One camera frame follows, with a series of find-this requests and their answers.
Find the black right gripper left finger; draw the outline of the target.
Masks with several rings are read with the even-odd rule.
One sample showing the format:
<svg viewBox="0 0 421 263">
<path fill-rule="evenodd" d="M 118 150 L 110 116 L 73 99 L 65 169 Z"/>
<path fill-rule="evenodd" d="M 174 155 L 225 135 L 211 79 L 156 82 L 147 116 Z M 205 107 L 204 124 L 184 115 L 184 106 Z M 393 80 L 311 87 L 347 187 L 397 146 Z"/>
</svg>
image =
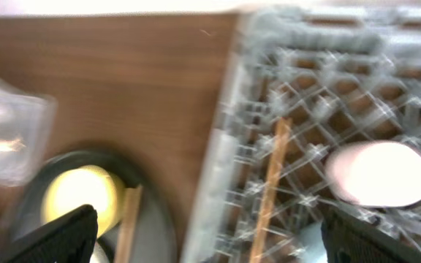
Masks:
<svg viewBox="0 0 421 263">
<path fill-rule="evenodd" d="M 97 212 L 81 205 L 0 250 L 0 263 L 89 263 Z"/>
</svg>

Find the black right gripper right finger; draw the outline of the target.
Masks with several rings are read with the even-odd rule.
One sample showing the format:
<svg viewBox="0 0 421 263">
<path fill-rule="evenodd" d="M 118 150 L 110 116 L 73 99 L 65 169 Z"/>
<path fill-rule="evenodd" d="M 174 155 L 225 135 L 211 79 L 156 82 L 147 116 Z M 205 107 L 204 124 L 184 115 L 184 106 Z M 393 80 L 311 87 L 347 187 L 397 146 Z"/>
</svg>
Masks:
<svg viewBox="0 0 421 263">
<path fill-rule="evenodd" d="M 421 253 L 332 207 L 321 225 L 328 263 L 421 263 Z"/>
</svg>

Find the light blue cup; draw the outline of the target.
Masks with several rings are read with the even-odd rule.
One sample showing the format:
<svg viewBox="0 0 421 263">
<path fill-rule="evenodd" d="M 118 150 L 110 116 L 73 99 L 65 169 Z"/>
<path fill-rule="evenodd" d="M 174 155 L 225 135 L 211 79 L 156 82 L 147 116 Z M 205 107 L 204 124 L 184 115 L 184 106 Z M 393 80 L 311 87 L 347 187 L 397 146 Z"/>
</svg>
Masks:
<svg viewBox="0 0 421 263">
<path fill-rule="evenodd" d="M 327 252 L 322 240 L 322 223 L 317 222 L 303 228 L 298 240 L 303 246 L 302 263 L 327 263 Z"/>
</svg>

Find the wooden chopstick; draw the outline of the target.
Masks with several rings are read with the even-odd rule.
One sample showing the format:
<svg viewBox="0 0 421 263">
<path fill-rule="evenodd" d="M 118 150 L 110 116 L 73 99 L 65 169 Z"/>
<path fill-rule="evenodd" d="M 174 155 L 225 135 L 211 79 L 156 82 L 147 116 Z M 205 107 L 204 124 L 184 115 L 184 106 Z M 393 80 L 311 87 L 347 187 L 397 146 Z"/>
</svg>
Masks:
<svg viewBox="0 0 421 263">
<path fill-rule="evenodd" d="M 280 118 L 276 124 L 273 152 L 266 172 L 265 188 L 259 207 L 259 215 L 254 231 L 254 240 L 251 246 L 249 263 L 260 263 L 263 257 L 267 229 L 274 208 L 274 200 L 276 198 L 276 188 L 278 187 L 281 171 L 284 166 L 285 155 L 292 130 L 291 125 L 292 120 L 286 118 Z"/>
<path fill-rule="evenodd" d="M 117 246 L 115 249 L 115 263 L 129 263 L 132 254 L 132 244 L 140 212 L 143 187 L 127 188 L 124 196 L 124 212 L 118 230 Z"/>
</svg>

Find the pink cup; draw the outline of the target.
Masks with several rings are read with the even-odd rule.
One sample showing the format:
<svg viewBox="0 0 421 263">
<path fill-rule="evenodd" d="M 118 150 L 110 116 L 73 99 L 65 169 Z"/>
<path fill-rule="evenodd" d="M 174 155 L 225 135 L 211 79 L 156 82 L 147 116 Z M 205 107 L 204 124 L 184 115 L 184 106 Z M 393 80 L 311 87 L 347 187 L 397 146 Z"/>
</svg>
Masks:
<svg viewBox="0 0 421 263">
<path fill-rule="evenodd" d="M 333 194 L 361 207 L 405 207 L 421 200 L 421 153 L 400 142 L 354 142 L 331 153 Z"/>
</svg>

